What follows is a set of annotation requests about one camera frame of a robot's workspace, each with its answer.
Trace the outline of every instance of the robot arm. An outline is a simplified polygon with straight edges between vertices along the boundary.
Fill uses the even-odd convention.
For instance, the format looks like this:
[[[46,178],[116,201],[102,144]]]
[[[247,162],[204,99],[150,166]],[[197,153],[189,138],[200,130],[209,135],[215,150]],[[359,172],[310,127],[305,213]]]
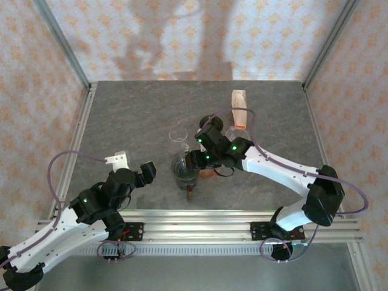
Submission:
[[[155,179],[156,168],[148,162],[140,166],[140,172],[131,171],[125,152],[105,160],[106,164],[113,164],[106,182],[83,190],[63,210],[56,226],[53,221],[17,246],[0,247],[0,263],[16,257],[4,266],[3,277],[9,288],[25,291],[78,249],[104,239],[119,238],[125,226],[118,212],[121,203],[130,198],[135,188],[150,184]],[[51,229],[46,239],[22,253]]]
[[[265,176],[295,191],[302,200],[291,206],[280,207],[271,222],[274,237],[282,239],[284,232],[309,222],[330,226],[338,211],[344,192],[341,184],[296,173],[278,166],[263,157],[253,142],[244,138],[229,141],[222,135],[219,127],[211,122],[203,126],[195,135],[196,140],[206,149],[205,152],[193,150],[186,156],[186,166],[190,169],[214,169],[224,165],[236,167]],[[321,169],[308,167],[266,152],[287,166],[304,170],[305,173],[317,172],[324,176],[337,178],[333,168],[324,165]]]

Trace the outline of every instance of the white bracket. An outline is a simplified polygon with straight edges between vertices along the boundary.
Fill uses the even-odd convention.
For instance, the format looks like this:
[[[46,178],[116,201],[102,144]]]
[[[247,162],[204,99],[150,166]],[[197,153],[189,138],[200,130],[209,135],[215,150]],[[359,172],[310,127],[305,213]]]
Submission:
[[[126,153],[117,152],[114,156],[108,156],[105,158],[106,164],[113,164],[113,171],[116,172],[120,168],[129,169]]]

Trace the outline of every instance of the floral wallpaper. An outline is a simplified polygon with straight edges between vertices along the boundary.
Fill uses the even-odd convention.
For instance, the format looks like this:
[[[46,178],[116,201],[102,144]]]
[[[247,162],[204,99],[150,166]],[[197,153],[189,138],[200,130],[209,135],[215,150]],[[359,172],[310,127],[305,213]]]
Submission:
[[[33,1],[0,1],[0,19],[0,246],[7,246],[47,218],[47,166],[68,149],[85,92]]]
[[[48,0],[90,81],[304,81],[346,0]]]
[[[381,290],[388,286],[388,1],[360,1],[309,99],[329,162],[369,197],[360,216]],[[347,191],[346,209],[361,207]]]

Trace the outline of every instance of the wall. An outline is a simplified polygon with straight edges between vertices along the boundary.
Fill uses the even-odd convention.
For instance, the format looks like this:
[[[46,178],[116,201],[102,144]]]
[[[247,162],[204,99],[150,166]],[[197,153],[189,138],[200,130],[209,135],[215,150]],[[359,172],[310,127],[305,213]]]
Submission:
[[[388,286],[388,1],[360,1],[309,99],[328,160],[369,197],[360,216],[373,268]],[[361,207],[347,191],[348,210]]]
[[[48,2],[90,81],[303,81],[346,0]]]
[[[0,18],[2,246],[26,239],[47,215],[47,166],[68,149],[85,92],[32,1],[1,1]]]

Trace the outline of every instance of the patterned wallpaper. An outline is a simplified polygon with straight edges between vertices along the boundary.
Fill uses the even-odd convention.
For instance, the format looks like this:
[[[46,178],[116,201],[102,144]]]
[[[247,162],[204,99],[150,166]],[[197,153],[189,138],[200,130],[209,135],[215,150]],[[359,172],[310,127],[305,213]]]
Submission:
[[[346,0],[48,3],[90,81],[303,81]]]
[[[374,271],[388,286],[388,1],[360,1],[319,72],[309,99],[331,165],[364,189],[360,216]],[[361,198],[347,191],[346,209]]]
[[[26,239],[46,215],[47,166],[68,149],[85,93],[32,1],[0,1],[0,19],[2,246]]]

